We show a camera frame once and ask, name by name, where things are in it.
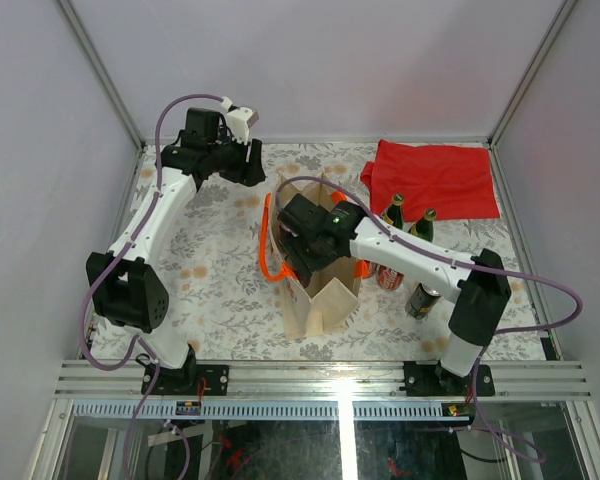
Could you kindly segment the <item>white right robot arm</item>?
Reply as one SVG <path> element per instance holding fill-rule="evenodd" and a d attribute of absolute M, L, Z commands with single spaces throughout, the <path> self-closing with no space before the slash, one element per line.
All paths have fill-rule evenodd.
<path fill-rule="evenodd" d="M 354 258 L 389 267 L 453 303 L 450 340 L 435 378 L 447 394 L 458 394 L 470 385 L 474 363 L 490 344 L 511 296 L 497 253 L 484 249 L 469 255 L 444 249 L 349 201 L 328 210 L 297 194 L 279 210 L 277 219 L 287 231 L 282 249 L 303 281 L 341 258 Z"/>

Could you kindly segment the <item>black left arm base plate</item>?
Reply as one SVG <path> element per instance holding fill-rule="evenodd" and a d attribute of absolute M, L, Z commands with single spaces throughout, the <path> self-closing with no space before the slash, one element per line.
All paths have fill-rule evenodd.
<path fill-rule="evenodd" d="M 226 396 L 229 374 L 228 365 L 197 364 L 193 369 L 161 368 L 151 395 Z"/>

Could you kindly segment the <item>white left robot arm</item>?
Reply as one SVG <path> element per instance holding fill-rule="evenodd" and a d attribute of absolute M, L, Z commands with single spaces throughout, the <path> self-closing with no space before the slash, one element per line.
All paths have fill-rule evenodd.
<path fill-rule="evenodd" d="M 219 111 L 189 108 L 175 142 L 156 154 L 156 182 L 128 227 L 104 253 L 86 262 L 97 315 L 148 346 L 149 357 L 166 368 L 164 382 L 177 394 L 192 392 L 199 371 L 192 354 L 166 320 L 169 294 L 157 263 L 176 218 L 210 176 L 247 187 L 265 179 L 262 143 L 251 136 L 255 109 L 223 99 Z"/>

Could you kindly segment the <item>beige canvas bag orange handles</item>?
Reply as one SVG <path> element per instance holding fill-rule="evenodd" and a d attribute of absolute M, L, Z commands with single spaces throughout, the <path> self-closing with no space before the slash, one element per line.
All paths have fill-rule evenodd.
<path fill-rule="evenodd" d="M 309 202 L 311 211 L 319 207 L 331 211 L 346 196 L 325 185 L 325 180 L 322 175 L 298 188 L 281 175 L 265 197 L 258 261 L 265 279 L 280 287 L 283 329 L 289 340 L 344 330 L 346 318 L 359 306 L 360 283 L 367 273 L 364 262 L 356 258 L 340 258 L 308 272 L 292 256 L 288 245 L 299 236 L 287 228 L 280 214 L 297 194 Z"/>

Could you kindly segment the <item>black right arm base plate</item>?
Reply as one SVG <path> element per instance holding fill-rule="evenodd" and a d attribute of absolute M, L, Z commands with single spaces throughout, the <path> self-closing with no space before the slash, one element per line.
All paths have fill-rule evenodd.
<path fill-rule="evenodd" d="M 473 385 L 472 374 L 458 377 L 444 370 L 438 363 L 403 363 L 404 383 L 400 387 L 407 396 L 414 397 L 466 397 Z M 476 380 L 479 396 L 493 397 L 495 387 L 491 369 L 487 365 L 478 367 Z"/>

